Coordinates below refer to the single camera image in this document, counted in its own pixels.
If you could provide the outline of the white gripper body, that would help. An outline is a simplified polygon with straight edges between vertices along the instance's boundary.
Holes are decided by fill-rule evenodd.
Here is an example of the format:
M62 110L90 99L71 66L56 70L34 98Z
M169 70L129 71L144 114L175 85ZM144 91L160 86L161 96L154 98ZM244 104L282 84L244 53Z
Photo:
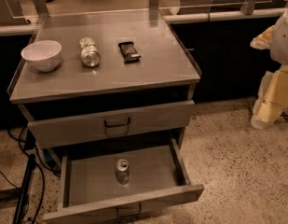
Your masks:
M262 104L265 116L279 116L288 106L288 65L283 65L271 79Z

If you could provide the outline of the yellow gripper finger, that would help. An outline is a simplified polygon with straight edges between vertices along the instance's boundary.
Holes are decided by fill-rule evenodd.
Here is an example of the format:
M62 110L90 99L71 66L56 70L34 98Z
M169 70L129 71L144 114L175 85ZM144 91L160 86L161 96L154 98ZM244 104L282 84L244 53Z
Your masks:
M273 30L274 25L268 27L262 34L252 40L250 46L254 49L270 49Z
M276 75L271 72L266 72L261 80L251 117L251 124L256 129L273 125L284 109L284 105L276 99L276 81Z

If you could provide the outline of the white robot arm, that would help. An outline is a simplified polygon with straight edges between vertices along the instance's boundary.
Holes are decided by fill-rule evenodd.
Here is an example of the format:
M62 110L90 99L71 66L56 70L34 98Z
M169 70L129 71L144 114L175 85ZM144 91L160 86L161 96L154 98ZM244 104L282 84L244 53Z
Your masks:
M273 125L288 108L288 8L274 25L255 37L250 46L268 49L271 59L281 65L276 72L265 73L254 104L251 124L264 129Z

